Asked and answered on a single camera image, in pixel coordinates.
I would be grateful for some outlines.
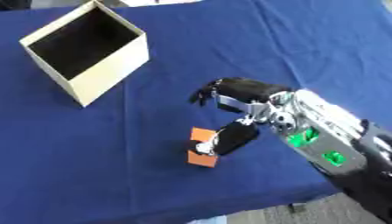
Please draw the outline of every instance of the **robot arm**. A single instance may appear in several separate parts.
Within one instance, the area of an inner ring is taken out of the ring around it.
[[[215,99],[220,109],[245,114],[219,129],[209,145],[204,143],[209,153],[226,155],[255,139],[257,125],[269,125],[348,196],[392,223],[390,132],[306,89],[225,78],[210,82],[190,101],[203,106],[208,99]]]

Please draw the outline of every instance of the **blue cloth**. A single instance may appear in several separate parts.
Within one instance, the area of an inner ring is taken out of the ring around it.
[[[185,162],[193,126],[237,117],[187,103],[220,77],[309,88],[392,128],[392,27],[381,2],[118,9],[147,32],[151,60],[84,109],[18,43],[68,11],[0,13],[0,223],[176,224],[335,193],[268,129],[214,169]]]

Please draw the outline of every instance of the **green light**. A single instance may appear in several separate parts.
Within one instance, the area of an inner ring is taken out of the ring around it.
[[[330,150],[327,153],[323,154],[323,158],[337,167],[343,165],[344,162],[347,161],[347,159],[336,150]]]
[[[301,147],[307,144],[311,144],[319,137],[319,131],[310,127],[302,133],[288,136],[287,141],[294,147]]]

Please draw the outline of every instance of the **floor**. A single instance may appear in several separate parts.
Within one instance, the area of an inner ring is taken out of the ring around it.
[[[86,0],[32,0],[32,8],[74,6]],[[392,0],[384,0],[389,5]],[[117,5],[117,0],[105,0]],[[228,224],[383,224],[343,194],[304,205],[305,210],[291,213],[287,206],[240,212],[228,216]]]

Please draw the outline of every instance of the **cardboard box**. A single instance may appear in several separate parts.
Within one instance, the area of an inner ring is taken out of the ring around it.
[[[191,140],[206,142],[215,134],[214,130],[210,129],[198,129],[192,128]],[[209,156],[209,155],[199,155],[193,150],[188,150],[188,163],[193,165],[201,165],[205,167],[214,168],[216,162],[218,160],[218,156]]]
[[[146,34],[97,1],[83,4],[20,43],[83,107],[149,59]]]

